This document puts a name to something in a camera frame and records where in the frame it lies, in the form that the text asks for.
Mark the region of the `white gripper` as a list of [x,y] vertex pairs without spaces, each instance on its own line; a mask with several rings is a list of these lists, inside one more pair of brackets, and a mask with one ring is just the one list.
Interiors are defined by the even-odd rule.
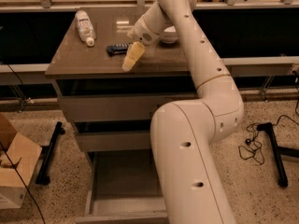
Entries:
[[155,42],[166,29],[167,25],[168,20],[164,16],[161,18],[152,18],[151,16],[143,15],[138,19],[127,34],[135,42],[129,46],[126,52],[121,67],[123,71],[129,72],[133,69],[136,62],[144,54],[145,46],[149,46]]

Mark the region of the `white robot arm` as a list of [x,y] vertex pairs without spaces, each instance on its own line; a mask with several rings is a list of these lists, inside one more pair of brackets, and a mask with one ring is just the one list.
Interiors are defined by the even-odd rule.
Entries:
[[150,142],[169,224],[236,224],[210,145],[232,134],[244,105],[233,78],[192,12],[196,0],[156,0],[129,32],[134,42],[122,68],[129,72],[168,27],[174,27],[197,97],[162,105]]

